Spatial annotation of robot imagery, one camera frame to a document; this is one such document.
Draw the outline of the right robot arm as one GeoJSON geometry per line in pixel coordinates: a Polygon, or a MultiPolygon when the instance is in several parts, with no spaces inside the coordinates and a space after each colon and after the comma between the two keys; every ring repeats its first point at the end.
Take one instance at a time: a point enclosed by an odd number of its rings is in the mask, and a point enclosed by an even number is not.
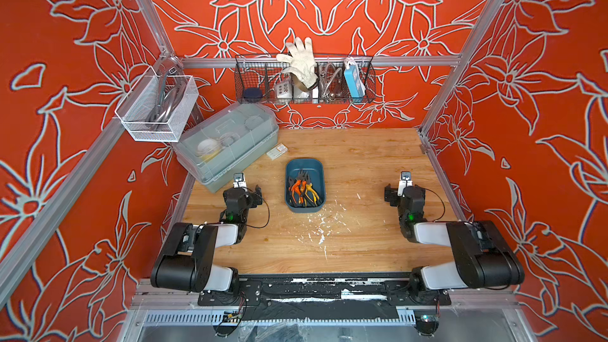
{"type": "Polygon", "coordinates": [[[426,189],[418,185],[386,185],[384,201],[397,209],[401,233],[409,242],[451,249],[451,261],[411,271],[410,291],[500,290],[524,282],[522,263],[493,222],[431,222],[424,217],[426,189]]]}

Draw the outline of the blue plastic storage box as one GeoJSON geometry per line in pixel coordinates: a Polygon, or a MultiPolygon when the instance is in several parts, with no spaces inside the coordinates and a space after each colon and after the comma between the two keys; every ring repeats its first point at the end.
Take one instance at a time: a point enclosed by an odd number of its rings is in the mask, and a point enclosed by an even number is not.
{"type": "Polygon", "coordinates": [[[326,203],[323,164],[314,158],[296,158],[286,166],[285,202],[296,214],[319,212],[326,203]]]}

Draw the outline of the yellow-orange large pliers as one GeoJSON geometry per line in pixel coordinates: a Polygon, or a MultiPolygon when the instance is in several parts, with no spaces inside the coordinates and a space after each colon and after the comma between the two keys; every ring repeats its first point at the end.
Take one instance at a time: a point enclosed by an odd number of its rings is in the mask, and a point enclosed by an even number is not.
{"type": "Polygon", "coordinates": [[[314,190],[313,184],[310,181],[304,181],[303,183],[303,194],[307,200],[307,204],[312,207],[317,207],[320,203],[320,196],[318,196],[318,193],[314,190]]]}

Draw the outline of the yellow combination pliers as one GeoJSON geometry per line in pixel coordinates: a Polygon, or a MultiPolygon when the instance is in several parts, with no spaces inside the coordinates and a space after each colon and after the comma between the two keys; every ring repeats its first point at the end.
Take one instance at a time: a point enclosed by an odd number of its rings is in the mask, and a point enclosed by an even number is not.
{"type": "Polygon", "coordinates": [[[294,207],[306,207],[307,200],[302,193],[302,185],[295,183],[290,188],[291,199],[294,207]]]}

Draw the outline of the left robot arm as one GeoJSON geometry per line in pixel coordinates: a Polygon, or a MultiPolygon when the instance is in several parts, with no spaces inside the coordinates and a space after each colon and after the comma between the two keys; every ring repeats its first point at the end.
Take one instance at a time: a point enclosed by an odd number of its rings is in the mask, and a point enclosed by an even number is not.
{"type": "Polygon", "coordinates": [[[229,188],[226,209],[217,223],[176,223],[171,228],[150,274],[155,288],[187,292],[238,291],[238,271],[214,263],[215,250],[242,242],[251,209],[264,203],[260,187],[229,188]]]}

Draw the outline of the small orange needle-nose pliers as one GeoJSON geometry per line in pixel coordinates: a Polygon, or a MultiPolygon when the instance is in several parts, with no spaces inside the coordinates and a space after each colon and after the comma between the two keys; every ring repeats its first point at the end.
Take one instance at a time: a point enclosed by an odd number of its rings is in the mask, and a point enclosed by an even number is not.
{"type": "Polygon", "coordinates": [[[298,207],[299,204],[301,203],[301,191],[300,191],[301,180],[294,178],[294,177],[290,177],[288,179],[288,184],[289,184],[289,191],[290,191],[290,196],[291,196],[291,203],[294,207],[298,207]]]}

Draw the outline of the orange combination pliers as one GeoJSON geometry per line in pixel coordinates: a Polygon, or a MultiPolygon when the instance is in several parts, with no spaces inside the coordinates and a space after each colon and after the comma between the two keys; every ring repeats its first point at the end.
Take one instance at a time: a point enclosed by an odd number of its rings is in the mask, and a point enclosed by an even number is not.
{"type": "Polygon", "coordinates": [[[302,193],[304,190],[304,183],[303,183],[304,181],[307,181],[307,174],[303,169],[301,169],[299,172],[299,184],[302,185],[302,188],[301,188],[302,193]]]}

